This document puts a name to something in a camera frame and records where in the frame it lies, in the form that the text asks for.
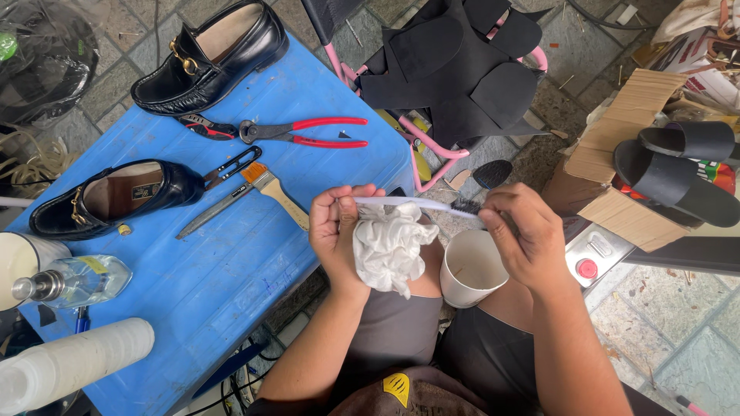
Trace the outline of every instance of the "wooden brush handle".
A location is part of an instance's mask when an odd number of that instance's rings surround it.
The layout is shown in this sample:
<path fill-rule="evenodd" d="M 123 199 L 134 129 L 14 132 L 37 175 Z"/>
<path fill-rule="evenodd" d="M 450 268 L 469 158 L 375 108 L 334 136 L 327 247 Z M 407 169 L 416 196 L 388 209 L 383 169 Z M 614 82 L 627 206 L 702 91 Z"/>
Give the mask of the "wooden brush handle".
<path fill-rule="evenodd" d="M 302 228 L 304 231 L 309 230 L 309 215 L 306 214 L 301 208 L 298 207 L 298 205 L 295 204 L 295 202 L 291 201 L 290 198 L 288 198 L 288 195 L 285 195 L 285 192 L 283 192 L 283 188 L 280 187 L 280 181 L 275 178 L 270 183 L 265 185 L 264 188 L 260 191 L 262 195 L 267 195 L 275 199 L 280 205 L 285 208 L 285 210 L 290 214 L 291 217 L 293 217 L 293 220 L 300 228 Z"/>

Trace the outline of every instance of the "red cap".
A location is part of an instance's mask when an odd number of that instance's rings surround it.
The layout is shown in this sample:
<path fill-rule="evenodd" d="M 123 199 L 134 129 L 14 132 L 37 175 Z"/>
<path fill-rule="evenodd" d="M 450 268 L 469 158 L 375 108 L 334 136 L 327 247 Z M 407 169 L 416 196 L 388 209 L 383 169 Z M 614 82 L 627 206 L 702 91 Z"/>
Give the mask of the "red cap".
<path fill-rule="evenodd" d="M 584 279 L 593 279 L 599 275 L 599 268 L 590 258 L 584 258 L 576 265 L 576 271 Z"/>

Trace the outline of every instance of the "paper cup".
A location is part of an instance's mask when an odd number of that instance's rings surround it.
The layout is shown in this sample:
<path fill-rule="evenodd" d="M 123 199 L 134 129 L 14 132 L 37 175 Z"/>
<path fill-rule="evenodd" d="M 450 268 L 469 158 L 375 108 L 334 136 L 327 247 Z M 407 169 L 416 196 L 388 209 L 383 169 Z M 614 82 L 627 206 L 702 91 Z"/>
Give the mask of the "paper cup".
<path fill-rule="evenodd" d="M 16 279 L 29 278 L 46 269 L 52 261 L 70 257 L 70 249 L 57 241 L 12 231 L 0 232 L 0 310 L 22 303 L 10 293 Z"/>
<path fill-rule="evenodd" d="M 463 231 L 447 245 L 440 285 L 450 306 L 458 309 L 475 306 L 506 283 L 508 277 L 488 231 Z"/>

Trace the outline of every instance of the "gray shorts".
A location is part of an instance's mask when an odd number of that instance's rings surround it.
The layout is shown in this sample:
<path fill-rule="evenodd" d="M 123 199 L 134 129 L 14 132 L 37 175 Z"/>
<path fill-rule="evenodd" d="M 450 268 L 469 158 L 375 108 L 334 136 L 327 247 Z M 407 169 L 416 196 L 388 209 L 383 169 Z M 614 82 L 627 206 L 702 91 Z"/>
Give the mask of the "gray shorts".
<path fill-rule="evenodd" d="M 442 298 L 372 290 L 332 392 L 336 405 L 398 369 L 432 365 L 458 379 L 501 415 L 537 415 L 534 337 L 474 306 L 458 309 L 440 337 Z M 670 416 L 623 384 L 636 416 Z"/>

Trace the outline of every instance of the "gold horsebit buckle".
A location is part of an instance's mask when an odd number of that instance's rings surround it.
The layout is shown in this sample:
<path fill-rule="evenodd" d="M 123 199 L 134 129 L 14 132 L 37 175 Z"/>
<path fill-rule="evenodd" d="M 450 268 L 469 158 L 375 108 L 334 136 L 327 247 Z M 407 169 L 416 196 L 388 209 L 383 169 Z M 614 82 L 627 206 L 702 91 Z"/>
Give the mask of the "gold horsebit buckle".
<path fill-rule="evenodd" d="M 178 54 L 178 51 L 175 50 L 175 41 L 178 40 L 178 37 L 175 36 L 171 41 L 169 41 L 169 50 L 172 51 L 172 53 L 175 54 L 175 57 L 179 59 L 183 63 L 183 69 L 185 70 L 185 73 L 187 75 L 195 75 L 195 71 L 190 72 L 190 67 L 195 67 L 195 69 L 198 69 L 198 63 L 193 58 L 183 58 Z"/>
<path fill-rule="evenodd" d="M 80 199 L 80 192 L 82 192 L 82 187 L 77 187 L 77 193 L 75 194 L 75 198 L 72 200 L 72 219 L 75 220 L 77 224 L 84 225 L 87 224 L 87 220 L 82 218 L 82 215 L 77 212 L 77 201 Z"/>

